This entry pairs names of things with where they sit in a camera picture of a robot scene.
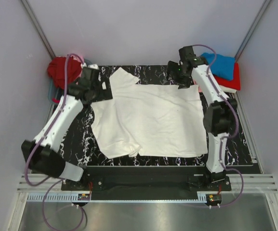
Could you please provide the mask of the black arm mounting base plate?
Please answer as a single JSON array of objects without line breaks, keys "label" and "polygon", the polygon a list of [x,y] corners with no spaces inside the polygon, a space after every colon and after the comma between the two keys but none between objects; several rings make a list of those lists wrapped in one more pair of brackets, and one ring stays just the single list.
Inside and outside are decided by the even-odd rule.
[{"label": "black arm mounting base plate", "polygon": [[63,191],[92,191],[92,200],[152,201],[197,199],[198,192],[232,190],[226,173],[208,173],[206,167],[87,167],[79,182],[67,180]]}]

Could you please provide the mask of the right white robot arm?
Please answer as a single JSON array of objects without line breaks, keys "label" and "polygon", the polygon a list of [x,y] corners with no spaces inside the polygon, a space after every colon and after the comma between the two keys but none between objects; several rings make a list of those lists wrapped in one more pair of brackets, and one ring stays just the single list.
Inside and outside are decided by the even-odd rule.
[{"label": "right white robot arm", "polygon": [[168,61],[167,77],[179,88],[189,88],[194,81],[208,103],[203,125],[209,136],[206,170],[196,187],[214,189],[225,183],[225,149],[228,139],[238,134],[239,122],[236,113],[237,101],[231,99],[220,88],[205,57],[197,56],[193,46],[179,49],[179,62]]}]

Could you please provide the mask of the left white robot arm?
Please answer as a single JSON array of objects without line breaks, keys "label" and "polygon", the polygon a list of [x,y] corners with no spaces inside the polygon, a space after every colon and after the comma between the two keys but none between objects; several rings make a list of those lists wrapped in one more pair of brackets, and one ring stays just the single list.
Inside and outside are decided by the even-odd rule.
[{"label": "left white robot arm", "polygon": [[58,152],[65,133],[84,106],[113,98],[109,79],[101,80],[99,72],[96,64],[84,67],[81,76],[68,85],[66,95],[41,132],[32,141],[22,143],[26,170],[52,178],[81,180],[83,168],[67,162]]}]

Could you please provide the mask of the white t shirt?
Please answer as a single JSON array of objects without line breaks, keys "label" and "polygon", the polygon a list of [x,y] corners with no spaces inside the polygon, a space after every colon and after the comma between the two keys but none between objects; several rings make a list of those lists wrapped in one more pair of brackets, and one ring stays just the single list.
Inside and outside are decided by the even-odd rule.
[{"label": "white t shirt", "polygon": [[106,157],[192,158],[208,152],[196,85],[140,85],[122,68],[109,80],[113,98],[92,104],[92,131]]}]

